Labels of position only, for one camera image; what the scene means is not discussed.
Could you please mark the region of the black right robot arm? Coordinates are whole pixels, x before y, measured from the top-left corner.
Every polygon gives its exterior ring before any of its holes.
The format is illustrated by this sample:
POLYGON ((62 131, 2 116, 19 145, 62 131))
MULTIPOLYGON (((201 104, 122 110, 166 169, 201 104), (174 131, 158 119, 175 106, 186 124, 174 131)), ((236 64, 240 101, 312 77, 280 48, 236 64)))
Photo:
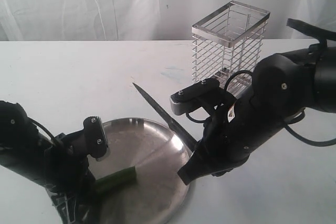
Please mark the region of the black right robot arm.
POLYGON ((188 185, 203 176, 221 176, 296 123, 305 108, 335 112, 335 48, 273 54, 257 63, 251 85, 236 98, 218 89, 197 98, 208 118, 201 140, 178 175, 188 185))

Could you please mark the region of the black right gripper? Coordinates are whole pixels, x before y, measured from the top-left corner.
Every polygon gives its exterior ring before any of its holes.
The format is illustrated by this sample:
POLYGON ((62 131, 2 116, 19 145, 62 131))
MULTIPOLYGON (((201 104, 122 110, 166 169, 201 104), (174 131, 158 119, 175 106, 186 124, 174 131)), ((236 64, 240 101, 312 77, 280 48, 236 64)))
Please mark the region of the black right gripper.
POLYGON ((185 185, 207 176, 222 176, 247 162, 251 153, 283 129, 291 116, 284 98, 242 95, 227 108, 218 108, 201 143, 177 174, 185 185))

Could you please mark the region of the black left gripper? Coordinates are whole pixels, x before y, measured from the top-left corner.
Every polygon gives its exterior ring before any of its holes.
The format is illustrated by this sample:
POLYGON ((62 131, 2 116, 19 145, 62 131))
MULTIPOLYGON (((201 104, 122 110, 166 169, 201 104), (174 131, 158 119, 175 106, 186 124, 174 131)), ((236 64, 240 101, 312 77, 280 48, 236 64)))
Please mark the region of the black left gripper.
POLYGON ((83 132, 60 134, 58 144, 42 140, 43 187, 62 223, 98 223, 92 205, 96 181, 89 168, 83 132))

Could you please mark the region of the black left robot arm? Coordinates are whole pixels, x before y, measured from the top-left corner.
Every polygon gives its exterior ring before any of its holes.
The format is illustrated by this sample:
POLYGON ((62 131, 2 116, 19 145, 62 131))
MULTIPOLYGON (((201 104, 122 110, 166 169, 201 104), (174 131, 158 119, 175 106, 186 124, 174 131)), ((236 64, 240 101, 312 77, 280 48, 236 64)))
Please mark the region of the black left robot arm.
POLYGON ((97 116, 86 118, 82 130, 53 136, 20 104, 1 101, 1 166, 43 187, 63 223, 99 223, 88 157, 107 152, 97 116))

